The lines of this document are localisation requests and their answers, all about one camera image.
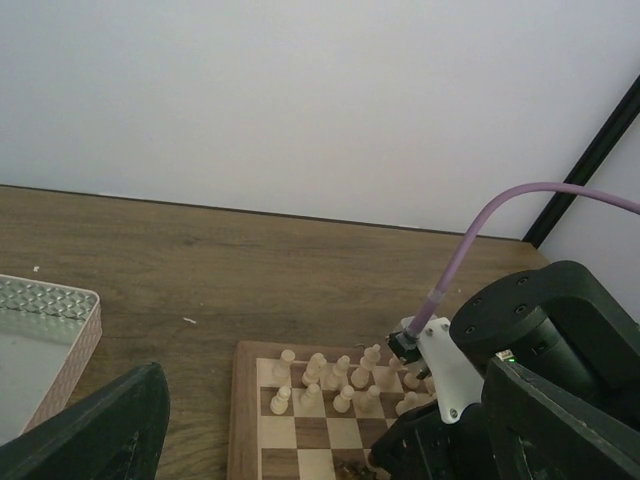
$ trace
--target wood grain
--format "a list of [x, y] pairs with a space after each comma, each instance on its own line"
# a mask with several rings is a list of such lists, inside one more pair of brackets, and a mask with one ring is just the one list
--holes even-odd
[[[459, 241], [9, 187], [0, 199], [2, 273], [102, 298], [104, 335], [72, 401], [136, 365], [163, 366], [172, 411], [160, 480], [225, 477], [239, 340], [380, 342], [416, 311]], [[528, 244], [478, 239], [439, 313], [545, 263]]]

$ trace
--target chess piece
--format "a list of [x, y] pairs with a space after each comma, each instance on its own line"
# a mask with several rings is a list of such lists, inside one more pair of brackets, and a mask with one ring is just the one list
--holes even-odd
[[370, 412], [375, 405], [375, 401], [379, 397], [380, 388], [376, 385], [371, 385], [369, 389], [358, 399], [358, 407], [365, 413]]
[[431, 395], [436, 393], [436, 387], [433, 384], [433, 376], [432, 375], [429, 375], [427, 378], [424, 379], [424, 384], [427, 387], [427, 392], [429, 392]]
[[398, 372], [404, 368], [402, 362], [398, 360], [395, 355], [389, 359], [389, 368], [385, 370], [384, 374], [380, 376], [378, 382], [380, 386], [385, 388], [391, 388], [396, 381]]
[[271, 399], [271, 403], [269, 407], [271, 411], [276, 415], [282, 415], [289, 408], [289, 398], [291, 397], [291, 389], [286, 385], [280, 387], [278, 389], [278, 393], [276, 393]]
[[351, 385], [344, 387], [333, 399], [333, 408], [335, 408], [336, 412], [346, 413], [351, 406], [351, 399], [355, 393]]
[[360, 359], [360, 366], [351, 374], [351, 383], [357, 388], [364, 388], [369, 383], [371, 370], [380, 361], [380, 345], [377, 343], [373, 347], [365, 349], [364, 355]]
[[296, 359], [292, 350], [283, 350], [280, 358], [273, 366], [273, 377], [280, 383], [285, 383], [291, 378], [291, 364]]
[[309, 360], [307, 368], [302, 375], [302, 383], [307, 387], [313, 383], [318, 383], [318, 380], [320, 380], [320, 373], [322, 373], [322, 369], [326, 364], [327, 359], [324, 358], [324, 355], [321, 353], [314, 354]]
[[300, 396], [300, 404], [304, 408], [311, 408], [320, 399], [320, 386], [317, 383], [312, 383], [307, 387], [304, 393]]
[[416, 392], [409, 392], [404, 396], [404, 400], [400, 400], [396, 405], [396, 413], [398, 416], [404, 412], [408, 412], [412, 408], [418, 406], [418, 394]]
[[350, 364], [351, 359], [347, 355], [343, 355], [338, 359], [325, 379], [327, 390], [340, 390], [342, 384], [346, 383]]
[[420, 386], [420, 380], [418, 380], [413, 373], [407, 372], [404, 376], [404, 384], [411, 390], [415, 390]]

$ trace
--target wooden chessboard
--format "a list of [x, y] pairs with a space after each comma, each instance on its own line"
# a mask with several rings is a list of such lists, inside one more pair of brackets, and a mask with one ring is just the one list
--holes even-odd
[[[291, 367], [292, 388], [289, 408], [274, 415], [269, 403], [281, 386], [272, 375], [280, 353], [291, 349], [296, 360]], [[324, 372], [320, 385], [323, 402], [309, 410], [300, 406], [305, 390], [302, 374], [314, 353], [327, 359], [325, 372], [342, 355], [351, 358], [349, 376], [356, 369], [364, 348], [334, 348], [263, 342], [240, 342], [233, 362], [231, 427], [229, 432], [229, 480], [336, 480], [335, 465], [341, 461], [365, 464], [371, 445], [398, 417], [396, 404], [409, 389], [400, 372], [391, 387], [381, 389], [380, 399], [369, 412], [361, 411], [357, 399], [376, 379], [389, 370], [391, 352], [382, 349], [382, 359], [371, 375], [369, 385], [355, 389], [351, 408], [344, 414], [333, 408], [337, 392], [326, 390]], [[435, 400], [426, 382], [415, 390], [421, 405]]]

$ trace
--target purple cable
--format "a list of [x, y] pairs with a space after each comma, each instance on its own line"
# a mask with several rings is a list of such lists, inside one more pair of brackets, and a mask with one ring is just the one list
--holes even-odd
[[518, 195], [532, 192], [561, 192], [580, 195], [583, 197], [593, 198], [594, 200], [599, 200], [601, 202], [608, 203], [609, 205], [614, 205], [616, 207], [640, 215], [640, 203], [632, 202], [631, 200], [626, 200], [616, 195], [611, 195], [610, 193], [600, 192], [598, 190], [581, 187], [579, 185], [572, 185], [569, 183], [527, 183], [502, 192], [482, 209], [482, 211], [469, 226], [469, 229], [464, 234], [462, 241], [451, 257], [451, 260], [449, 260], [449, 264], [444, 269], [440, 280], [438, 280], [438, 284], [433, 290], [431, 290], [431, 292], [429, 292], [429, 295], [427, 295], [427, 300], [424, 302], [422, 307], [420, 307], [420, 310], [413, 318], [411, 323], [407, 326], [406, 333], [408, 335], [417, 338], [420, 332], [422, 332], [422, 330], [424, 329], [424, 326], [427, 324], [429, 319], [431, 319], [431, 316], [434, 314], [434, 312], [442, 302], [444, 294], [449, 288], [449, 284], [451, 283], [451, 280], [453, 280], [453, 277], [456, 274], [456, 271], [462, 263], [465, 255], [467, 254], [469, 247], [471, 247], [471, 244], [478, 235], [478, 232], [480, 232], [480, 229], [485, 224], [487, 219], [491, 216], [491, 214], [495, 212], [498, 207], [500, 207], [500, 205], [505, 203], [507, 200], [510, 200], [513, 197], [517, 197]]

